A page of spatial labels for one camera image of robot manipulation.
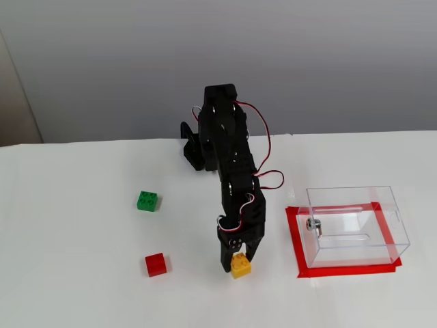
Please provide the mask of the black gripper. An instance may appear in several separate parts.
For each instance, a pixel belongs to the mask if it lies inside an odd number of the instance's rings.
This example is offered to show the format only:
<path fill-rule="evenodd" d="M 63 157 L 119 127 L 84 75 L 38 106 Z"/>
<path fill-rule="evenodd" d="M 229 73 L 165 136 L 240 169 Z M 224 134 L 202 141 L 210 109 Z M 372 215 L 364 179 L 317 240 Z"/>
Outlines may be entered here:
<path fill-rule="evenodd" d="M 220 215 L 217 218 L 217 234 L 221 242 L 221 264 L 226 273 L 231 271 L 231 260 L 235 251 L 244 243 L 245 256 L 252 261 L 264 237 L 265 215 Z"/>

